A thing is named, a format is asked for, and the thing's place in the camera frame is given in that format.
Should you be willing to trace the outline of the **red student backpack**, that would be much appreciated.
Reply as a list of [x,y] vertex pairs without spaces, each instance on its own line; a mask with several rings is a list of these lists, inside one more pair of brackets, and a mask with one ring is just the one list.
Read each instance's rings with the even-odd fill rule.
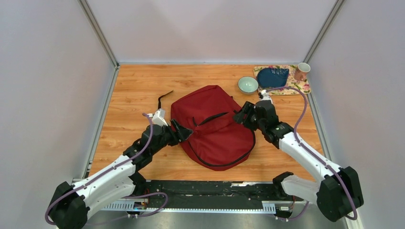
[[236,123],[241,106],[218,85],[208,85],[171,104],[171,119],[191,129],[180,146],[190,159],[214,171],[245,162],[256,144],[254,131]]

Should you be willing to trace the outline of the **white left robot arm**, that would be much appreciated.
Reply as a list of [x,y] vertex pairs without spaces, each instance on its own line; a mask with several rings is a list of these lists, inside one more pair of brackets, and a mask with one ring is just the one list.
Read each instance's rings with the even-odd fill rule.
[[172,119],[170,125],[150,123],[141,137],[114,162],[70,185],[61,183],[45,212],[45,220],[60,229],[81,229],[99,210],[127,196],[142,197],[146,180],[139,173],[166,146],[186,141],[193,131]]

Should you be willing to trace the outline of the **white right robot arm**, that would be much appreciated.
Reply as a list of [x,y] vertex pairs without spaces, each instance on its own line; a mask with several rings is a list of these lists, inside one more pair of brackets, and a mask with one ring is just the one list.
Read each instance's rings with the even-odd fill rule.
[[307,144],[295,128],[279,120],[272,101],[245,102],[233,119],[250,130],[260,130],[267,142],[287,153],[315,178],[310,181],[284,172],[273,178],[275,198],[296,196],[315,203],[332,222],[350,213],[352,220],[357,219],[356,210],[364,204],[364,199],[356,170],[333,163]]

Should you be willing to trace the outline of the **floral rectangular tray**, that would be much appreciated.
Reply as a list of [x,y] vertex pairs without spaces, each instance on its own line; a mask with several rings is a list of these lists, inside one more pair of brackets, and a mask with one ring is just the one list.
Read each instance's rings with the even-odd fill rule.
[[255,66],[253,72],[258,82],[258,91],[276,87],[292,87],[304,94],[309,94],[311,88],[308,80],[299,81],[294,78],[297,69],[297,64]]

